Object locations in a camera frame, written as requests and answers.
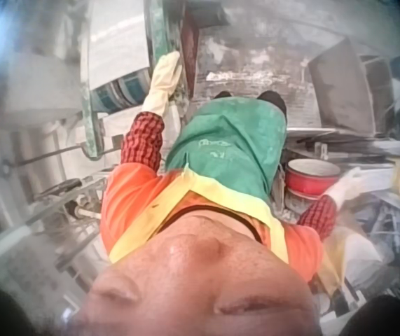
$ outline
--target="man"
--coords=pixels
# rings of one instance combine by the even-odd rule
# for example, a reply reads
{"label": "man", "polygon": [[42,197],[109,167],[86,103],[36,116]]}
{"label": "man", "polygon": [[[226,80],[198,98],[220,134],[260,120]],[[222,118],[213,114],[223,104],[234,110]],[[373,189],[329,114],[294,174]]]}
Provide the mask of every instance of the man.
{"label": "man", "polygon": [[101,226],[113,265],[79,321],[108,335],[318,335],[307,282],[338,208],[359,194],[355,173],[298,225],[279,222],[268,203],[285,104],[274,92],[259,99],[222,92],[184,128],[167,174],[157,176],[178,60],[174,52],[159,61],[109,178]]}

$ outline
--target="plaid shirt sleeve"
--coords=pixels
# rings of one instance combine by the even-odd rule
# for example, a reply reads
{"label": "plaid shirt sleeve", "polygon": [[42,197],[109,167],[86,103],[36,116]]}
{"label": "plaid shirt sleeve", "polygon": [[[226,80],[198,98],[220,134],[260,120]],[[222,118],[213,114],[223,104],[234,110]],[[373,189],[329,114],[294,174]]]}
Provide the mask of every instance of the plaid shirt sleeve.
{"label": "plaid shirt sleeve", "polygon": [[141,163],[159,170],[163,146],[164,121],[152,112],[141,112],[125,135],[120,163]]}
{"label": "plaid shirt sleeve", "polygon": [[337,206],[328,195],[321,197],[318,201],[301,215],[297,225],[308,226],[318,232],[321,240],[326,239],[336,224]]}

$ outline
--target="hand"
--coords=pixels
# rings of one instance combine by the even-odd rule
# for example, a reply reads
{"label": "hand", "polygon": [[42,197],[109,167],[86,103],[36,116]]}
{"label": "hand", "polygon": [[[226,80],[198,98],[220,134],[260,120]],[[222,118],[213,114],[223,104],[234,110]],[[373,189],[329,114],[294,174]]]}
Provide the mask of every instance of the hand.
{"label": "hand", "polygon": [[173,95],[181,78],[182,66],[178,65],[180,54],[171,52],[159,59],[153,71],[150,92],[145,98],[142,111],[163,116],[170,96]]}
{"label": "hand", "polygon": [[340,180],[331,186],[324,194],[330,196],[341,209],[345,201],[356,199],[364,193],[364,180],[360,168],[349,170]]}

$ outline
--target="dirty surface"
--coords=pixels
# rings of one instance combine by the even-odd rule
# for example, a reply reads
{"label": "dirty surface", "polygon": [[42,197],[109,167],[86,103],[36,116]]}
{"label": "dirty surface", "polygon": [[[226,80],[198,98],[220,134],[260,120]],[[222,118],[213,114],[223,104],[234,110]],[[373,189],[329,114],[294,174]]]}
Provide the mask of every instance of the dirty surface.
{"label": "dirty surface", "polygon": [[276,90],[290,127],[321,126],[307,63],[350,36],[357,51],[400,55],[400,8],[376,0],[223,0],[230,26],[201,29],[193,103],[222,90]]}

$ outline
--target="red bucket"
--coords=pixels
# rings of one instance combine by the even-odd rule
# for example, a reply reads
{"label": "red bucket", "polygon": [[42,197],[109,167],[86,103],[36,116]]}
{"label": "red bucket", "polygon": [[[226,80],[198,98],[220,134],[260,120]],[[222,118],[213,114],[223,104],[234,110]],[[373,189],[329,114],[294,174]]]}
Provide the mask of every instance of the red bucket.
{"label": "red bucket", "polygon": [[341,170],[333,163],[314,160],[292,160],[287,165],[288,189],[305,195],[320,196],[340,177]]}

